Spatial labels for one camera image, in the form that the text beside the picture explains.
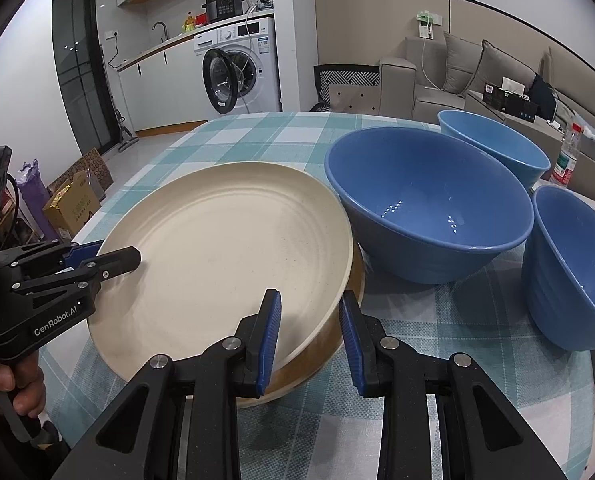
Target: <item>black pressure cooker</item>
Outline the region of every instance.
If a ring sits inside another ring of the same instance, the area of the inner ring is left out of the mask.
[[[220,22],[227,18],[241,16],[244,13],[242,2],[244,0],[206,0],[206,20],[208,23]]]

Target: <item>purple plastic bag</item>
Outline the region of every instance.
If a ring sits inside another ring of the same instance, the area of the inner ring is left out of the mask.
[[[24,162],[21,171],[18,171],[15,176],[15,182],[20,188],[20,193],[28,206],[28,210],[33,215],[39,228],[42,229],[46,239],[59,239],[57,232],[44,215],[44,206],[51,196],[42,182],[37,159],[33,161],[33,164]]]

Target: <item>blue bowl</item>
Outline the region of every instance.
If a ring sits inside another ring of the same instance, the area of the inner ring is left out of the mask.
[[[444,110],[437,119],[443,134],[465,140],[494,156],[527,189],[551,169],[551,161],[542,150],[505,124],[459,110]]]
[[[533,227],[519,180],[453,137],[416,128],[358,130],[331,146],[324,167],[366,253],[412,282],[468,276]]]
[[[542,186],[524,252],[522,286],[535,324],[567,350],[595,349],[595,211],[573,193]]]

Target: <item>washing machine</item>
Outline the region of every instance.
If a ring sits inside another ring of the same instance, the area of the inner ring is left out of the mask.
[[[209,119],[281,111],[272,17],[207,30],[197,34],[194,42],[196,56],[203,57]]]

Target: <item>checkered tablecloth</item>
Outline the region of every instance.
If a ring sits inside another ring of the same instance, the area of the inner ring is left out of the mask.
[[[225,116],[200,126],[140,170],[88,222],[75,241],[108,235],[139,200],[192,171],[223,162],[267,160],[305,170],[327,184],[324,155],[346,132],[367,126],[437,126],[373,116],[280,113]],[[523,248],[501,254],[466,280],[441,286],[404,282],[367,269],[362,309],[420,352],[472,355],[519,408],[570,480],[591,449],[593,374],[588,352],[565,352],[531,321],[520,288]],[[47,411],[74,445],[124,382],[104,363],[85,322],[41,353]],[[282,399],[240,410],[245,480],[369,480],[377,474],[383,402],[357,396],[343,349]],[[433,478],[441,478],[437,410],[429,396]]]

